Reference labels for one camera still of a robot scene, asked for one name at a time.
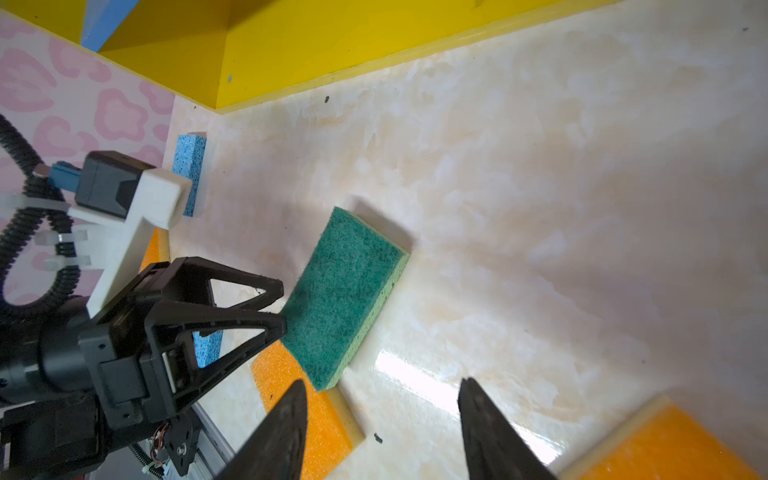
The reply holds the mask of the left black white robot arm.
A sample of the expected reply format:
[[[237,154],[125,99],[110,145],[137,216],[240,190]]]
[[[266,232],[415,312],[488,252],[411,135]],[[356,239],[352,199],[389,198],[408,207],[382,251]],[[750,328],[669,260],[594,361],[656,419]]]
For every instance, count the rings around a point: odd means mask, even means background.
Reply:
[[[95,314],[82,298],[1,333],[1,475],[73,479],[152,435],[186,474],[195,403],[280,339],[281,281],[201,257],[155,263]]]

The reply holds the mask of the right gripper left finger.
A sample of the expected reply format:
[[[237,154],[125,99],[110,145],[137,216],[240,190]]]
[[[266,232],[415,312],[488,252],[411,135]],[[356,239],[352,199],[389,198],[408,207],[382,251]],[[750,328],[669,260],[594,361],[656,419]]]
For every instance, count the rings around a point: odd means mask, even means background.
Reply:
[[[306,386],[295,380],[215,479],[300,479],[307,428]]]

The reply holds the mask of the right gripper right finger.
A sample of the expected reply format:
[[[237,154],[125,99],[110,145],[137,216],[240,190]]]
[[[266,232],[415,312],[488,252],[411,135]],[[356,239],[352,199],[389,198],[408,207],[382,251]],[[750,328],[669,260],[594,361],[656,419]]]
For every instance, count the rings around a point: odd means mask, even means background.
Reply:
[[[461,381],[457,403],[470,479],[556,479],[474,378]]]

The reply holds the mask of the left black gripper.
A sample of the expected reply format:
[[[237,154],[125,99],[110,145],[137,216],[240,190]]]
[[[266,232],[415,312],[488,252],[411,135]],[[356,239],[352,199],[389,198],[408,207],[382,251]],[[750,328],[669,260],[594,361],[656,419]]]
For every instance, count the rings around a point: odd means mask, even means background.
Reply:
[[[252,289],[254,296],[216,307],[215,284]],[[182,257],[147,267],[108,300],[91,296],[78,345],[109,427],[179,415],[281,339],[285,318],[259,310],[283,295],[281,280]],[[232,343],[203,366],[195,354],[196,333],[220,333]]]

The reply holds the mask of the green sponge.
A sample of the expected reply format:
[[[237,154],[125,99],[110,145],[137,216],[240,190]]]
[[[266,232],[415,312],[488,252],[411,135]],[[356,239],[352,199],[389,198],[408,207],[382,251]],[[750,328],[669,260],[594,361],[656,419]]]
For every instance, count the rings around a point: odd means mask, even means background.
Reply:
[[[333,209],[281,314],[282,343],[316,391],[335,387],[410,253],[355,214]]]

